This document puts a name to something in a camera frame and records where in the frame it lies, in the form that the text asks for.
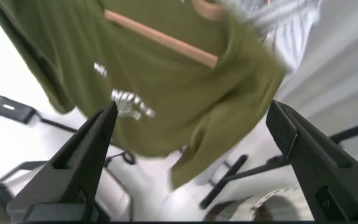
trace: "olive green shirt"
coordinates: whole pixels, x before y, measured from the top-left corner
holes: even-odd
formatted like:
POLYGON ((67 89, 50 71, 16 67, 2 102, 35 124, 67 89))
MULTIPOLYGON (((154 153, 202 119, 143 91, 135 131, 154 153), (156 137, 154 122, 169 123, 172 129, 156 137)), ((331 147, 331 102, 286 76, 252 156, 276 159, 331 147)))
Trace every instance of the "olive green shirt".
POLYGON ((0 25, 58 112, 77 106, 92 116, 114 100, 116 146, 165 157, 187 145, 172 168, 175 188, 254 128, 285 73, 250 29, 231 18, 208 21, 191 1, 0 0, 0 25), (218 63, 212 69, 146 39, 107 20, 104 9, 218 63))

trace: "wooden hanger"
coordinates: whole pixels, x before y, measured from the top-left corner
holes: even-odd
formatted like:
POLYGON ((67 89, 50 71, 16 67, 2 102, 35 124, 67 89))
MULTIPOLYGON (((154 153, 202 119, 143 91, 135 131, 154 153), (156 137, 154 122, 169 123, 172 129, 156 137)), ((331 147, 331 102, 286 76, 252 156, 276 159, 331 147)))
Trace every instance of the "wooden hanger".
MULTIPOLYGON (((192 0, 196 11, 203 17, 211 20, 219 20, 223 17, 223 10, 220 6, 206 2, 205 0, 192 0)), ((104 16, 121 26, 130 29, 150 40, 156 41, 169 49, 172 49, 180 54, 186 55, 199 63, 202 63, 210 68, 214 68, 218 57, 198 49, 190 44, 184 43, 178 39, 163 34, 155 29, 140 24, 132 19, 128 19, 115 12, 104 10, 104 16)))

